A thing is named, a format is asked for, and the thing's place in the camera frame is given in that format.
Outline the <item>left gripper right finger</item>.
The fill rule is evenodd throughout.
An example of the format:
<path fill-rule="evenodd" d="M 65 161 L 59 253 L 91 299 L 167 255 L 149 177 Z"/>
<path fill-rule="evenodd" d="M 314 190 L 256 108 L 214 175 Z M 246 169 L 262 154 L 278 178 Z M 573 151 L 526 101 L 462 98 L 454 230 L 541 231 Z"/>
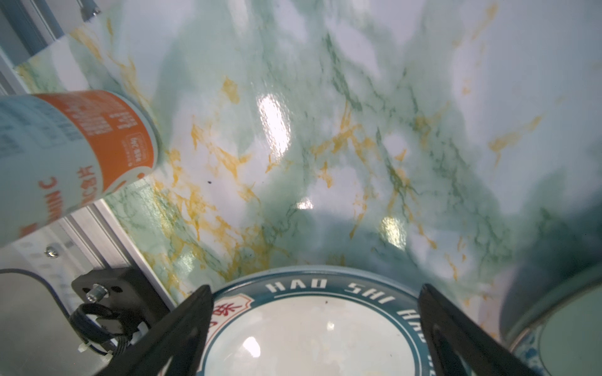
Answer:
<path fill-rule="evenodd" d="M 534 375 L 433 285 L 418 298 L 423 334 L 437 375 Z"/>

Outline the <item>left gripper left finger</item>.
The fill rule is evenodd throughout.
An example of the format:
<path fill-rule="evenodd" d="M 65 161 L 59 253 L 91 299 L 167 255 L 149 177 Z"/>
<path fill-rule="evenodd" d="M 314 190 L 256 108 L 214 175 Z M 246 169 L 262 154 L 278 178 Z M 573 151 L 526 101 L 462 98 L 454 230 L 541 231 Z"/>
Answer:
<path fill-rule="evenodd" d="M 159 321 L 99 375 L 196 375 L 213 314 L 213 294 L 203 285 Z"/>

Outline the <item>white plate green lettered rim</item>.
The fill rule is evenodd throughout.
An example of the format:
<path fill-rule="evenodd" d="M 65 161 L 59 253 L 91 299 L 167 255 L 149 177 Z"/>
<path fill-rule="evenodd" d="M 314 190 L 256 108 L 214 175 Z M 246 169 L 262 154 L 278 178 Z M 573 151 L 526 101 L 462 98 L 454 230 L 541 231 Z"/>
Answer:
<path fill-rule="evenodd" d="M 293 266 L 214 294 L 200 375 L 432 375 L 414 286 Z"/>

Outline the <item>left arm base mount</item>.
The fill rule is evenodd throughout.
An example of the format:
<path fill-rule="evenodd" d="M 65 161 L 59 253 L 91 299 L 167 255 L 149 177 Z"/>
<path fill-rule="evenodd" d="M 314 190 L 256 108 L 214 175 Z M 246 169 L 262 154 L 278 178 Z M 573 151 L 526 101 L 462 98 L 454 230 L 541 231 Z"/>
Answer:
<path fill-rule="evenodd" d="M 71 287 L 82 303 L 68 321 L 103 356 L 125 352 L 170 312 L 138 269 L 94 269 L 73 280 Z"/>

